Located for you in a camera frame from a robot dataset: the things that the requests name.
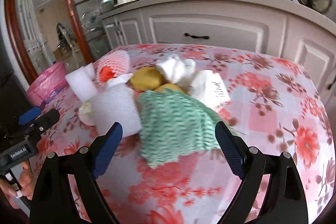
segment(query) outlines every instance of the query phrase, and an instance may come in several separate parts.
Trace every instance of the pink and white tablecloth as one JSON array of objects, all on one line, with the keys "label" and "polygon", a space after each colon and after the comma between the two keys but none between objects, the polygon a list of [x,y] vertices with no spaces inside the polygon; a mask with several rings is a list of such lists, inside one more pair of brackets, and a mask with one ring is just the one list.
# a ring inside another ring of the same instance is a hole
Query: pink and white tablecloth
[{"label": "pink and white tablecloth", "polygon": [[[333,193],[335,150],[325,109],[302,66],[223,47],[151,44],[117,49],[130,55],[131,72],[177,53],[194,59],[197,70],[220,73],[231,97],[220,116],[242,133],[248,146],[265,154],[291,153],[305,189],[309,223],[317,218]],[[44,112],[59,110],[60,121],[38,143],[39,154],[30,161],[35,176],[49,152],[72,154],[98,136],[95,127],[78,119],[80,105],[66,88],[46,106]],[[241,182],[221,150],[193,153],[151,169],[140,156],[140,145],[138,135],[122,139],[108,170],[97,180],[120,223],[217,223]],[[71,184],[80,215],[87,219],[73,179]],[[249,220],[257,216],[267,185],[264,176]]]}]

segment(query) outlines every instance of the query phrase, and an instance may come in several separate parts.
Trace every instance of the pink plastic bag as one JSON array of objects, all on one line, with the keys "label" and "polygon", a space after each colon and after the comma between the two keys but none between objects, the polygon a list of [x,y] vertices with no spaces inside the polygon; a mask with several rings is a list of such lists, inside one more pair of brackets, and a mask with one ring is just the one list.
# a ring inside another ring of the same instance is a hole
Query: pink plastic bag
[{"label": "pink plastic bag", "polygon": [[27,90],[29,100],[36,106],[41,106],[55,90],[68,85],[65,80],[66,69],[63,62],[57,62],[43,71]]}]

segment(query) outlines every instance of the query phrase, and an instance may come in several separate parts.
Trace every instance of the green towel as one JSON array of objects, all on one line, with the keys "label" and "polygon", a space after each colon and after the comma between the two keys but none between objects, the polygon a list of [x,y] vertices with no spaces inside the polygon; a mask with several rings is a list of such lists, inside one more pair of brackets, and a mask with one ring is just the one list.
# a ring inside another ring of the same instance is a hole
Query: green towel
[{"label": "green towel", "polygon": [[147,90],[142,105],[141,155],[151,168],[176,162],[181,155],[220,149],[215,126],[222,119],[212,109],[179,90]]}]

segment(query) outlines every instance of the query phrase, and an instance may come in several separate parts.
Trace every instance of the countertop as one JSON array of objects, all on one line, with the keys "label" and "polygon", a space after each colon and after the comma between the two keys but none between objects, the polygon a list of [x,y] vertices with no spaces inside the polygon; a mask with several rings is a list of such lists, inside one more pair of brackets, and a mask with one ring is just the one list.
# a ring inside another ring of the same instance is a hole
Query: countertop
[{"label": "countertop", "polygon": [[[98,19],[105,19],[107,17],[111,17],[129,10],[138,9],[150,5],[157,5],[163,3],[169,3],[174,1],[202,1],[202,0],[139,0],[137,2],[131,3],[129,5],[125,5],[124,7],[117,8],[111,12],[108,12]],[[298,3],[295,3],[291,0],[210,0],[210,1],[225,1],[225,2],[242,2],[249,3],[255,5],[262,5],[274,9],[278,9],[280,11],[293,14],[299,17],[304,18],[310,22],[317,24],[318,26],[324,28],[329,31],[333,35],[336,36],[336,24],[327,18],[326,16]]]}]

